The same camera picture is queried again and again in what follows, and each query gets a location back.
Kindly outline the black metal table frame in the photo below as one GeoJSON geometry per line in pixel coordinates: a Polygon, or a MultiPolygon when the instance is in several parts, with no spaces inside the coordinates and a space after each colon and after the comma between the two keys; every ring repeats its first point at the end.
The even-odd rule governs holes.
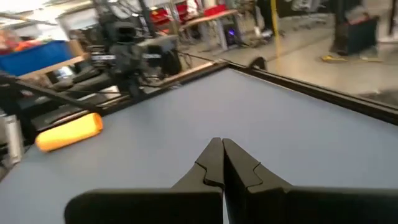
{"type": "Polygon", "coordinates": [[[103,116],[132,107],[132,131],[117,125],[114,133],[136,143],[203,141],[226,129],[230,136],[267,144],[294,146],[314,140],[398,144],[398,109],[235,63],[212,63],[187,73],[175,93],[168,84],[112,106],[74,100],[2,71],[0,84],[103,116]]]}

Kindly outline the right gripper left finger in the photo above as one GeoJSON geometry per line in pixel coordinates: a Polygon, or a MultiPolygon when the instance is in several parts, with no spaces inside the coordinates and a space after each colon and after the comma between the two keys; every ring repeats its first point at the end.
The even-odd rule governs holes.
{"type": "Polygon", "coordinates": [[[223,224],[223,142],[213,138],[172,187],[94,189],[73,197],[65,224],[223,224]]]}

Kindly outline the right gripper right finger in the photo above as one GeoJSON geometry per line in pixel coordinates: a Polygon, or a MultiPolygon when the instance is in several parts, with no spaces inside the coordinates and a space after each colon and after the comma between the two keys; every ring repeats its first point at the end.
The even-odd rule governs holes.
{"type": "Polygon", "coordinates": [[[398,189],[294,186],[224,139],[230,224],[398,224],[398,189]]]}

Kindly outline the blue-grey table mat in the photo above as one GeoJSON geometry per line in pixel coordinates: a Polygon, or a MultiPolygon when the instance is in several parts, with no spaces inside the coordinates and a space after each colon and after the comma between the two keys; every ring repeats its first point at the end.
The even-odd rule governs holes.
{"type": "Polygon", "coordinates": [[[294,185],[398,189],[398,126],[231,69],[104,117],[103,131],[0,181],[0,224],[63,224],[92,189],[170,187],[214,137],[294,185]]]}

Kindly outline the blue storage bin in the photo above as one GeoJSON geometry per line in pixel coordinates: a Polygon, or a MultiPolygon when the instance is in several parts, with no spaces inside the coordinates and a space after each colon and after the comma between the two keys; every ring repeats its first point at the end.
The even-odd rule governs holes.
{"type": "Polygon", "coordinates": [[[0,69],[21,76],[73,58],[64,40],[53,40],[20,52],[0,55],[0,69]]]}

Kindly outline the black computer tower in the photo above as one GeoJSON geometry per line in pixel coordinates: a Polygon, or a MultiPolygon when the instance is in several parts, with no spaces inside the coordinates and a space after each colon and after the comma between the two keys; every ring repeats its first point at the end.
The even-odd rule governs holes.
{"type": "Polygon", "coordinates": [[[371,16],[358,22],[335,25],[330,52],[349,56],[375,47],[378,24],[379,16],[371,16]]]}

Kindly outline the wooden desk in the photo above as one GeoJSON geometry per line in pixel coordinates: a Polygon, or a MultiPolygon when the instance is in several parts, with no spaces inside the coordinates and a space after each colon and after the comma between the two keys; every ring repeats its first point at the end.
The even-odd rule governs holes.
{"type": "Polygon", "coordinates": [[[226,42],[226,35],[224,34],[223,25],[222,25],[222,21],[221,21],[222,18],[228,17],[228,16],[231,16],[233,18],[233,24],[234,24],[234,29],[235,29],[234,36],[238,39],[236,41],[236,43],[237,44],[241,43],[241,33],[238,28],[238,23],[237,23],[237,18],[236,18],[237,15],[238,15],[238,10],[229,9],[226,11],[218,12],[211,16],[203,16],[203,17],[194,19],[192,21],[188,21],[186,24],[180,26],[179,31],[183,32],[184,30],[188,29],[189,27],[197,25],[199,27],[201,39],[206,44],[205,52],[211,52],[215,48],[211,46],[210,31],[209,31],[207,23],[209,23],[211,21],[215,21],[216,34],[217,34],[217,37],[219,38],[220,47],[221,47],[218,54],[221,54],[221,53],[227,52],[229,50],[229,47],[226,42]]]}

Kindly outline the yellow microfibre towel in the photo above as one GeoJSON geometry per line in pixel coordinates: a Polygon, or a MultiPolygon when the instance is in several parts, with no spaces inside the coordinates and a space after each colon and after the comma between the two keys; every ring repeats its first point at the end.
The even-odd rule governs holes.
{"type": "Polygon", "coordinates": [[[40,133],[35,144],[43,152],[50,152],[98,135],[103,120],[98,113],[90,113],[40,133]]]}

